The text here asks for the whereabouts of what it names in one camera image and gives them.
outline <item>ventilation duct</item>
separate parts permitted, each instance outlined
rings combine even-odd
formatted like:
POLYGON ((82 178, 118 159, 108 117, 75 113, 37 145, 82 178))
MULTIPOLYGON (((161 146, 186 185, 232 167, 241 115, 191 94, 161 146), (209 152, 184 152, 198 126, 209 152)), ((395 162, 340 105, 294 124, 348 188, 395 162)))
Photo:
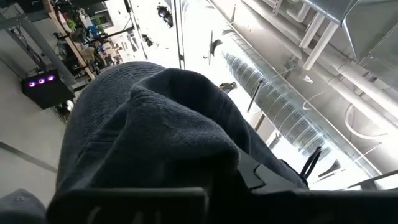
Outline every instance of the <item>ventilation duct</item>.
POLYGON ((397 0, 303 0, 344 28, 355 60, 398 90, 397 0))
MULTIPOLYGON (((188 48, 193 45, 208 46, 209 38, 205 38, 203 34, 209 34, 208 29, 217 28, 218 32, 222 33, 219 36, 222 44, 215 47, 212 63, 225 66, 250 96, 253 96, 259 82, 263 81, 255 98, 256 104, 281 135, 303 156, 308 157, 316 147, 322 146, 324 151, 320 163, 326 160, 332 165, 337 156, 343 166, 354 164, 353 167, 362 172, 365 179, 380 175, 380 172, 314 107, 304 110, 302 105, 306 100, 303 96, 244 39, 230 30, 218 12, 206 1, 183 1, 182 16, 185 55, 189 57, 189 54, 200 54, 197 51, 189 51, 188 48), (198 21, 196 15, 200 14, 206 15, 207 19, 198 21)), ((186 57, 186 65, 189 67, 188 61, 189 58, 186 57)))

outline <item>metal rod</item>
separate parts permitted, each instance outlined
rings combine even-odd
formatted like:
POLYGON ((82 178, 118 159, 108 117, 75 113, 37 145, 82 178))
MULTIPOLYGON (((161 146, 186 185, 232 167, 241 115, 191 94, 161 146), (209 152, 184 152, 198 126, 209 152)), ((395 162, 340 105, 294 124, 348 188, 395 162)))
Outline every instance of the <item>metal rod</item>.
POLYGON ((331 37, 333 37, 333 34, 335 34, 337 28, 339 28, 337 24, 334 22, 329 22, 328 27, 322 34, 317 45, 313 48, 312 53, 308 57, 307 61, 305 61, 303 65, 304 70, 308 71, 312 68, 312 65, 317 61, 323 49, 328 45, 329 40, 331 37))
POLYGON ((94 41, 100 41, 101 39, 107 39, 108 37, 113 37, 113 36, 115 36, 115 35, 122 34, 122 33, 124 33, 124 32, 130 31, 130 30, 134 30, 134 28, 133 28, 133 27, 129 27, 129 28, 124 29, 124 30, 121 30, 121 31, 119 31, 119 32, 116 32, 116 33, 113 33, 113 34, 109 34, 109 35, 106 35, 106 36, 104 36, 104 37, 98 37, 98 38, 95 38, 95 39, 93 39, 93 40, 91 40, 91 41, 87 41, 87 42, 85 42, 84 44, 90 44, 90 43, 92 43, 92 42, 94 42, 94 41))
POLYGON ((129 12, 129 14, 131 15, 131 22, 132 25, 136 28, 137 34, 138 34, 138 41, 141 44, 141 49, 142 49, 142 54, 144 55, 144 58, 147 60, 148 59, 148 55, 145 52, 145 47, 144 47, 144 41, 142 39, 142 34, 141 34, 141 28, 139 27, 138 23, 137 23, 137 19, 136 19, 136 14, 134 13, 134 9, 131 3, 131 0, 129 0, 130 2, 130 9, 131 12, 129 12))
POLYGON ((35 64, 37 66, 40 67, 40 69, 42 69, 43 71, 47 71, 47 66, 46 64, 43 63, 43 61, 41 60, 41 58, 37 58, 34 55, 34 49, 29 45, 29 44, 25 44, 18 36, 17 34, 12 31, 12 30, 8 30, 6 29, 6 32, 11 36, 11 38, 24 50, 24 52, 35 62, 35 64))
POLYGON ((80 90, 84 89, 87 85, 88 85, 88 83, 84 84, 84 85, 81 85, 79 87, 76 87, 76 88, 73 89, 73 91, 76 93, 77 91, 80 91, 80 90))
POLYGON ((262 85, 262 83, 263 83, 263 81, 260 80, 260 81, 259 81, 259 84, 257 85, 257 88, 256 88, 256 90, 255 90, 255 92, 254 92, 254 94, 253 94, 253 97, 251 98, 251 101, 250 101, 249 108, 248 108, 247 112, 249 112, 249 110, 250 110, 250 108, 251 108, 251 106, 252 106, 254 100, 256 99, 257 93, 258 93, 258 91, 259 91, 260 86, 262 85))
POLYGON ((208 58, 207 58, 207 62, 208 62, 209 65, 210 65, 210 63, 211 63, 211 55, 212 55, 212 53, 213 53, 212 48, 213 48, 213 31, 210 32, 209 52, 208 52, 208 55, 207 55, 207 57, 208 57, 208 58))
POLYGON ((21 26, 30 35, 33 41, 39 46, 43 53, 50 59, 52 63, 58 68, 59 72, 63 75, 66 82, 75 84, 76 80, 69 69, 62 63, 62 61, 55 54, 49 43, 44 39, 42 34, 37 30, 33 23, 26 19, 21 20, 21 26))
POLYGON ((172 2, 172 16, 176 31, 178 62, 181 69, 185 69, 185 55, 184 43, 182 37, 182 14, 181 14, 181 1, 173 0, 172 2))
POLYGON ((299 47, 300 48, 307 48, 308 45, 310 45, 311 40, 313 37, 315 37, 315 34, 317 34, 317 31, 319 27, 322 25, 323 20, 325 19, 325 16, 322 15, 322 13, 317 13, 315 17, 312 20, 312 23, 308 27, 307 32, 304 35, 303 40, 301 41, 299 47))
POLYGON ((264 118, 265 118, 265 117, 266 117, 266 116, 265 116, 263 113, 261 113, 261 116, 260 116, 260 118, 259 118, 259 121, 257 121, 257 124, 256 124, 256 126, 254 127, 254 130, 255 130, 255 131, 258 131, 258 130, 259 130, 259 128, 260 128, 262 122, 264 121, 264 118))

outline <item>wall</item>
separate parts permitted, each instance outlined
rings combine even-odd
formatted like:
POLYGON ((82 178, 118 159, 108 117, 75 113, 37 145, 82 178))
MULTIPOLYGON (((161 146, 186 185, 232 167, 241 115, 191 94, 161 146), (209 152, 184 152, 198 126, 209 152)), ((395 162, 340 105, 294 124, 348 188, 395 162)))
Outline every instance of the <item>wall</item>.
MULTIPOLYGON (((37 24, 41 33, 51 39, 51 25, 37 24)), ((0 30, 0 58, 20 76, 34 68, 26 53, 0 30)), ((51 167, 57 167, 65 125, 51 110, 40 109, 21 92, 18 76, 0 61, 0 142, 28 154, 51 167)), ((55 190, 54 172, 0 149, 0 197, 15 189, 25 188, 48 203, 55 190)))
MULTIPOLYGON (((221 7, 224 14, 227 17, 231 17, 233 11, 233 1, 229 4, 220 0, 214 0, 216 5, 221 7)), ((236 10, 234 15, 234 27, 240 32, 240 34, 263 56, 277 71, 283 72, 285 70, 284 64, 286 60, 292 55, 283 45, 279 43, 271 35, 268 30, 264 30, 259 23, 263 18, 259 19, 253 16, 248 10, 247 6, 242 4, 240 1, 236 3, 236 10)), ((341 35, 341 31, 332 39, 332 43, 340 45, 343 51, 347 51, 346 44, 337 44, 339 42, 345 42, 346 37, 341 35)), ((371 148, 377 146, 379 141, 369 141, 353 136, 346 128, 343 118, 344 112, 349 103, 340 96, 336 91, 332 90, 323 80, 321 80, 317 74, 312 72, 304 72, 298 70, 292 72, 288 77, 288 82, 292 84, 306 99, 321 93, 324 93, 314 98, 311 103, 321 114, 329 120, 329 122, 339 130, 346 138, 348 138, 363 154, 367 153, 371 148), (302 80, 303 75, 308 75, 312 80, 313 84, 309 84, 302 80)), ((347 80, 343 80, 348 86, 352 86, 347 80)), ((387 94, 390 94, 395 99, 398 99, 397 93, 388 88, 383 83, 378 81, 380 89, 386 89, 387 94)), ((377 103, 372 100, 368 100, 371 105, 383 114, 387 114, 377 103)), ((383 130, 380 129, 377 124, 370 122, 363 114, 358 110, 355 111, 355 118, 353 121, 355 130, 364 134, 381 134, 383 130)), ((382 140, 382 145, 371 151, 366 157, 383 173, 390 172, 398 169, 398 154, 395 152, 396 142, 393 137, 389 136, 387 139, 382 140)))

